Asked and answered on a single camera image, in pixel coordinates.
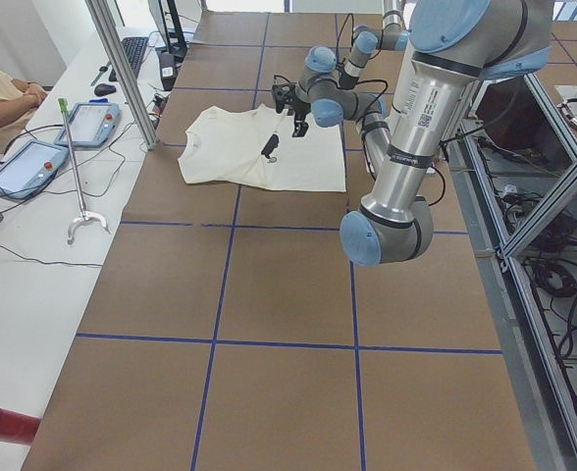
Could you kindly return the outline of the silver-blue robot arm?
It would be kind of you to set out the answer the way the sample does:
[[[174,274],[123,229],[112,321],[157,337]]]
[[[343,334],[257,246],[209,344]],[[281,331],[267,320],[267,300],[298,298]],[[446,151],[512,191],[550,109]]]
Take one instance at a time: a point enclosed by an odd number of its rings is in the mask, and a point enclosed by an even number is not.
[[[344,121],[356,123],[365,156],[366,168],[372,176],[380,170],[383,159],[369,148],[374,138],[384,144],[390,134],[383,115],[387,107],[382,93],[359,94],[355,88],[368,63],[382,51],[403,51],[408,47],[408,31],[404,27],[403,1],[385,1],[381,28],[354,25],[351,48],[344,59],[337,48],[312,48],[304,61],[304,71],[296,82],[273,86],[277,112],[289,108],[293,116],[294,137],[304,137],[309,130],[306,119],[311,115],[321,128],[334,127]]]
[[[360,266],[403,262],[430,245],[434,222],[419,189],[465,88],[541,69],[550,56],[551,1],[420,1],[410,20],[412,72],[394,94],[400,111],[383,142],[365,132],[377,177],[340,225],[343,251]]]

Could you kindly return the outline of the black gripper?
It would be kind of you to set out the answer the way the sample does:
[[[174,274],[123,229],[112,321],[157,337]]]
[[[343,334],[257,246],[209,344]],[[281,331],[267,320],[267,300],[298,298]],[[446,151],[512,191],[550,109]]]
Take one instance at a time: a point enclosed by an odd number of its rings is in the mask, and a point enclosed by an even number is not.
[[[310,104],[303,101],[295,90],[288,93],[288,106],[291,109],[290,114],[293,116],[293,132],[292,137],[305,137],[309,125],[306,122],[306,117],[310,113]]]

